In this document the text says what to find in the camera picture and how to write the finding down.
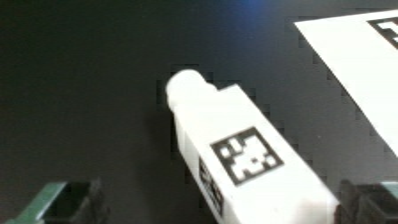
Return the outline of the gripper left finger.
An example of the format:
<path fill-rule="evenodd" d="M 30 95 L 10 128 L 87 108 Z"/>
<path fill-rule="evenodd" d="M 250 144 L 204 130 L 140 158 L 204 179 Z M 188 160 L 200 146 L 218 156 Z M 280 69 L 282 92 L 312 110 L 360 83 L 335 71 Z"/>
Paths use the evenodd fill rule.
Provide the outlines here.
<path fill-rule="evenodd" d="M 101 181 L 49 182 L 7 224 L 108 224 Z"/>

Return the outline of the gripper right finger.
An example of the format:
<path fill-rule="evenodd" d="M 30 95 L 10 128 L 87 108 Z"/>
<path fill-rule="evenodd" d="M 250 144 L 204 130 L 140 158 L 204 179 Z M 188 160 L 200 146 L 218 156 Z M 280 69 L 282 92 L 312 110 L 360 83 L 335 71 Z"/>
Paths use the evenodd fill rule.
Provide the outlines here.
<path fill-rule="evenodd" d="M 398 224 L 398 181 L 341 181 L 334 224 Z"/>

